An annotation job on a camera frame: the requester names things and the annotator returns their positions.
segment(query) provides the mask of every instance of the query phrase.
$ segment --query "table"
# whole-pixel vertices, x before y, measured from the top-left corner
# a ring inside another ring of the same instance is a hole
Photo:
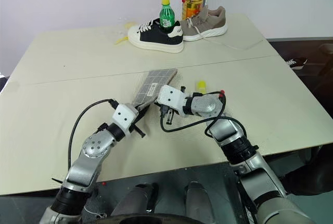
[[[226,114],[240,120],[263,155],[332,142],[333,120],[242,14],[228,15],[225,35],[185,43],[179,54],[142,50],[129,42],[114,45],[112,27],[42,33],[29,46],[0,94],[0,194],[58,188],[51,180],[67,173],[71,129],[90,103],[115,98],[131,102],[151,69],[177,68],[171,85],[194,91],[225,90]],[[103,122],[107,104],[92,108],[76,130],[72,159],[83,140]],[[197,117],[175,117],[173,127]],[[99,181],[171,169],[226,162],[217,144],[203,133],[205,125],[175,133],[159,127],[152,106],[134,133],[122,140],[103,163]]]

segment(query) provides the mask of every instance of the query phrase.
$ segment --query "bottle label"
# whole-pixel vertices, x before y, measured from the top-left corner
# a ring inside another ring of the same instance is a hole
[[[168,20],[168,19],[162,19],[162,26],[163,26],[164,28],[172,27],[171,20]]]
[[[202,3],[193,4],[193,3],[187,3],[186,7],[186,17],[191,18],[193,15],[196,15],[200,12],[202,8]]]

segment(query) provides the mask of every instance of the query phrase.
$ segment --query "wire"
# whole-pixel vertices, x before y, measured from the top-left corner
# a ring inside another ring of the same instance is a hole
[[[211,93],[206,93],[206,94],[223,94],[223,93],[221,91],[213,91]]]
[[[226,97],[225,97],[225,95],[223,94],[223,96],[222,96],[222,99],[221,99],[221,102],[222,102],[222,108],[221,108],[221,110],[220,110],[220,112],[219,112],[219,114],[217,115],[217,116],[221,116],[222,114],[223,114],[223,112],[224,112],[224,109],[225,109],[225,106],[226,106]],[[209,129],[216,123],[218,121],[218,118],[217,117],[215,117],[215,119],[207,126],[207,128],[204,130],[204,134],[206,135],[206,136],[208,136],[208,137],[211,137],[211,138],[213,138],[213,136],[212,135],[210,135],[210,134],[208,134],[208,131],[209,131]]]
[[[256,219],[256,217],[255,217],[255,214],[253,213],[253,212],[250,212],[250,214],[251,214],[251,217],[252,217],[252,219],[253,220],[251,220],[251,222],[253,223],[253,224],[258,224],[258,221],[257,221],[257,219]]]
[[[92,212],[92,211],[89,211],[85,206],[83,207],[84,210],[86,210],[89,214],[92,214],[92,215],[97,215],[99,216],[101,219],[103,219],[104,217],[98,213],[95,213],[95,212]]]
[[[182,126],[182,127],[179,127],[179,128],[175,128],[175,129],[165,129],[164,128],[164,124],[163,124],[163,117],[160,118],[160,125],[161,125],[161,129],[164,131],[164,132],[175,132],[175,131],[179,131],[179,130],[183,130],[183,129],[187,129],[187,128],[190,128],[190,127],[193,127],[195,125],[198,125],[198,124],[202,124],[202,123],[205,123],[205,122],[208,122],[208,121],[212,121],[214,119],[224,119],[224,120],[231,120],[233,122],[235,122],[236,124],[239,125],[239,127],[242,129],[243,133],[244,133],[244,136],[247,137],[247,133],[246,133],[246,130],[243,126],[243,124],[233,118],[233,117],[229,117],[229,116],[216,116],[216,117],[210,117],[210,118],[207,118],[207,119],[203,119],[203,120],[200,120],[200,121],[197,121],[197,122],[194,122],[194,123],[191,123],[191,124],[188,124],[188,125],[185,125],[185,126]]]
[[[228,44],[225,44],[225,43],[218,43],[218,42],[215,42],[215,41],[212,41],[210,39],[207,39],[206,37],[204,37],[199,29],[194,25],[194,28],[197,30],[197,33],[205,40],[205,41],[208,41],[210,43],[213,43],[213,44],[216,44],[216,45],[220,45],[220,46],[226,46],[226,47],[229,47],[229,48],[232,48],[232,49],[235,49],[235,50],[240,50],[240,51],[245,51],[245,50],[248,50],[254,46],[256,46],[257,44],[259,44],[260,42],[264,41],[263,39],[257,41],[257,42],[254,42],[253,44],[249,45],[249,46],[246,46],[244,48],[241,48],[241,47],[236,47],[236,46],[231,46],[231,45],[228,45]]]
[[[103,99],[103,100],[100,100],[100,101],[97,101],[95,103],[92,103],[90,106],[88,106],[87,108],[85,108],[81,114],[79,115],[79,117],[76,119],[75,121],[75,124],[73,126],[73,129],[72,129],[72,133],[71,133],[71,136],[69,138],[69,143],[68,143],[68,170],[70,169],[72,163],[71,163],[71,153],[72,153],[72,143],[73,143],[73,137],[74,137],[74,133],[75,133],[75,130],[76,130],[76,127],[78,126],[79,124],[79,121],[80,119],[82,118],[82,116],[93,106],[96,106],[100,103],[104,103],[104,102],[108,102],[110,99]]]

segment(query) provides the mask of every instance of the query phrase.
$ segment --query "bottle cap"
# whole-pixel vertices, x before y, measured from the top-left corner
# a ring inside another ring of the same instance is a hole
[[[201,80],[197,83],[197,92],[206,94],[206,82]]]
[[[169,5],[170,4],[170,0],[162,0],[162,5]]]

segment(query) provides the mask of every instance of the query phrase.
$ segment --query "white sole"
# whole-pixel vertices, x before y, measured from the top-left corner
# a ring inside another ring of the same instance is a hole
[[[225,34],[225,32],[227,30],[228,30],[228,25],[224,24],[223,27],[206,30],[206,31],[200,33],[200,35],[197,34],[197,35],[192,35],[192,36],[184,36],[183,40],[184,41],[197,41],[199,39],[202,39],[202,36],[207,38],[207,37],[214,37],[214,36],[219,36],[219,35]]]
[[[293,67],[291,68],[292,70],[302,70],[304,66],[301,66],[301,67]]]
[[[129,38],[129,41],[132,43],[132,45],[134,45],[138,48],[171,52],[173,54],[181,52],[184,49],[184,42],[181,42],[177,45],[167,45],[167,44],[160,44],[160,43],[153,43],[153,42],[136,41],[131,38]]]

